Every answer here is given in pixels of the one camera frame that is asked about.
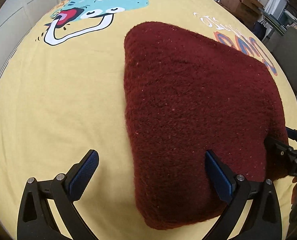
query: yellow bed sheet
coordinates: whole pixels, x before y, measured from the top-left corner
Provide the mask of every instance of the yellow bed sheet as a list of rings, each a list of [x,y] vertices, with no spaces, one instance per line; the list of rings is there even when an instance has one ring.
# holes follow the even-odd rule
[[[123,41],[133,26],[146,21],[180,26],[264,62],[279,89],[286,125],[297,129],[297,102],[281,68],[213,0],[64,0],[26,35],[0,79],[0,220],[14,238],[26,180],[53,179],[89,149],[99,152],[100,165],[75,206],[100,240],[200,240],[214,224],[216,218],[158,231],[145,225],[135,207]],[[291,179],[275,182],[284,236]],[[232,235],[246,214],[247,208]]]

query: maroon fleece cloth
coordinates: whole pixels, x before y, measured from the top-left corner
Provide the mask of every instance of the maroon fleece cloth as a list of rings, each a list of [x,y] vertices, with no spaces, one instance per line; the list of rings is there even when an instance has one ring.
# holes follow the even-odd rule
[[[277,86],[266,66],[200,34],[159,22],[125,42],[126,124],[136,206],[149,227],[176,228],[221,214],[205,151],[248,180],[287,175],[264,139],[287,143]]]

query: wooden box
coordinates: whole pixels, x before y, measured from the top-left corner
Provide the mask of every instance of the wooden box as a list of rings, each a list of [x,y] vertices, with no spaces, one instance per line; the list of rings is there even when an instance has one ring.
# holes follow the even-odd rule
[[[259,8],[264,7],[258,0],[220,0],[220,3],[249,29],[261,16]]]

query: metal screw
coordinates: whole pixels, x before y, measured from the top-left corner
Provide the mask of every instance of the metal screw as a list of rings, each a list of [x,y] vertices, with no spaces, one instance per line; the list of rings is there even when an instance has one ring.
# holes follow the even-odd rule
[[[62,179],[64,179],[64,177],[65,177],[65,175],[60,173],[59,175],[56,176],[56,179],[57,180],[62,180]]]
[[[33,178],[33,177],[31,177],[31,178],[28,179],[28,183],[30,183],[30,184],[31,184],[33,181],[34,181],[34,178]]]
[[[241,175],[241,174],[238,174],[238,175],[236,176],[236,178],[237,178],[239,181],[243,181],[243,180],[245,179],[245,177],[244,177],[243,175]]]

